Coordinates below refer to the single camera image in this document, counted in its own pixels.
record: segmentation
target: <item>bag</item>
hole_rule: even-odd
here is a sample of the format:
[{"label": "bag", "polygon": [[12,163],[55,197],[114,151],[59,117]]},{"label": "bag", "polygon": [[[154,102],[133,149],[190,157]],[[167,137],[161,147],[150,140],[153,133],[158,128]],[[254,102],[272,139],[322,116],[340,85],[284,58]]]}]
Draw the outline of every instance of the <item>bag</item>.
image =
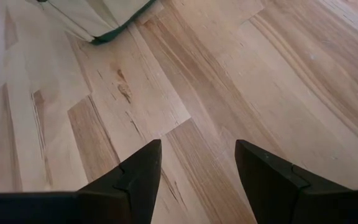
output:
[{"label": "bag", "polygon": [[115,38],[155,0],[27,0],[80,39],[99,45]]}]

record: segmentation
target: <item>wood grain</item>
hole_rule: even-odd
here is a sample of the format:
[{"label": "wood grain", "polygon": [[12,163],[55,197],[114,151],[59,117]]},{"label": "wood grain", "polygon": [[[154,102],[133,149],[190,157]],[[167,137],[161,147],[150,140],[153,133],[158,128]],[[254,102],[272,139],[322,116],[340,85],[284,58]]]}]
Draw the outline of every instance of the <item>wood grain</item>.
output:
[{"label": "wood grain", "polygon": [[92,98],[89,96],[68,110],[68,117],[88,181],[92,182],[115,168],[119,158]]},{"label": "wood grain", "polygon": [[7,86],[0,88],[0,192],[21,191],[21,173]]},{"label": "wood grain", "polygon": [[0,1],[0,191],[79,189],[155,138],[152,223],[255,223],[236,139],[358,189],[358,0],[157,0],[100,46]]}]

